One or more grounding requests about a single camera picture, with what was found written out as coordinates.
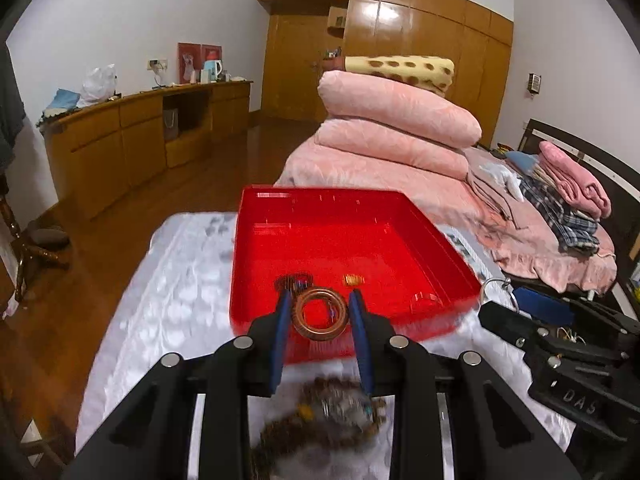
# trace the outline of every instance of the wooden floor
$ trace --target wooden floor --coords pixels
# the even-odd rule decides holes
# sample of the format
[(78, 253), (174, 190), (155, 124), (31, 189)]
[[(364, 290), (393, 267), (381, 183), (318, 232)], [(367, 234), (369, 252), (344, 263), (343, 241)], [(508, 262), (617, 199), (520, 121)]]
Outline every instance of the wooden floor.
[(37, 273), (18, 312), (0, 322), (0, 379), (17, 434), (31, 418), (73, 450), (95, 353), (153, 232), (174, 213), (236, 211), (246, 184), (272, 184), (318, 125), (264, 120), (213, 155), (168, 170), (91, 222), (56, 208), (72, 245), (68, 270)]

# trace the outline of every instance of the bed headboard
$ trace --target bed headboard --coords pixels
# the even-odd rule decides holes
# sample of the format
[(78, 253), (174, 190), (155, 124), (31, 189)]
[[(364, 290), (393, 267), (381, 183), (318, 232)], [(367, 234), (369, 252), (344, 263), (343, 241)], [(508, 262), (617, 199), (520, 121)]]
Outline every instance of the bed headboard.
[(640, 260), (640, 173), (590, 142), (534, 119), (529, 121), (518, 149), (537, 154), (540, 140), (565, 150), (591, 171), (607, 191), (611, 216), (602, 219), (602, 226), (616, 247), (618, 281), (626, 285)]

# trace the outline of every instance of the wooden bangle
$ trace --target wooden bangle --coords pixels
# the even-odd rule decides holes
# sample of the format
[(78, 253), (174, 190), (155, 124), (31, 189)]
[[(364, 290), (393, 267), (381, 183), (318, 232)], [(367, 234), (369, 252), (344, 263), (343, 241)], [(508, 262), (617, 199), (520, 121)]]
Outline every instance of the wooden bangle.
[[(305, 321), (303, 309), (311, 300), (323, 300), (334, 307), (337, 311), (334, 324), (328, 328), (315, 328)], [(348, 321), (347, 303), (344, 298), (338, 292), (324, 286), (312, 286), (300, 292), (291, 313), (291, 322), (295, 329), (311, 341), (329, 341), (338, 337), (344, 331)]]

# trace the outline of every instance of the red tray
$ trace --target red tray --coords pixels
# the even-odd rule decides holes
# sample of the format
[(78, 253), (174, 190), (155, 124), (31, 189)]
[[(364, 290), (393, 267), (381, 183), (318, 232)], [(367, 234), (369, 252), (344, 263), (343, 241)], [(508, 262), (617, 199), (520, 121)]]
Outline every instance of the red tray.
[[(242, 192), (229, 316), (236, 335), (273, 312), (274, 281), (309, 272), (314, 284), (348, 297), (345, 274), (367, 309), (388, 317), (396, 332), (425, 340), (451, 332), (477, 302), (480, 284), (445, 236), (402, 193), (361, 189), (251, 186)], [(308, 322), (328, 322), (324, 309), (305, 309)], [(350, 328), (311, 342), (292, 328), (286, 362), (354, 354)]]

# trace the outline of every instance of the blue gripper pad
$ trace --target blue gripper pad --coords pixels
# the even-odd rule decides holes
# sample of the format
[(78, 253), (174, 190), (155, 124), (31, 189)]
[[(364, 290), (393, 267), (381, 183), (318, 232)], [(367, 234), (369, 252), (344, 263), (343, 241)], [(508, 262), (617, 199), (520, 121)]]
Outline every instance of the blue gripper pad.
[(351, 334), (353, 335), (353, 345), (356, 349), (356, 359), (360, 370), (360, 382), (364, 391), (371, 395), (374, 387), (373, 363), (371, 361), (371, 348), (367, 339), (367, 332), (364, 329), (364, 320), (362, 319), (363, 310), (362, 296), (354, 290), (349, 295)]
[(518, 300), (518, 306), (524, 312), (528, 312), (540, 321), (556, 326), (571, 326), (574, 322), (574, 313), (569, 304), (557, 300), (546, 294), (541, 294), (525, 286), (520, 286), (513, 291)]
[(282, 379), (282, 368), (284, 367), (284, 352), (287, 349), (287, 339), (289, 338), (289, 324), (291, 323), (291, 308), (293, 297), (290, 292), (281, 295), (276, 313), (276, 336), (271, 346), (269, 388), (274, 394)]

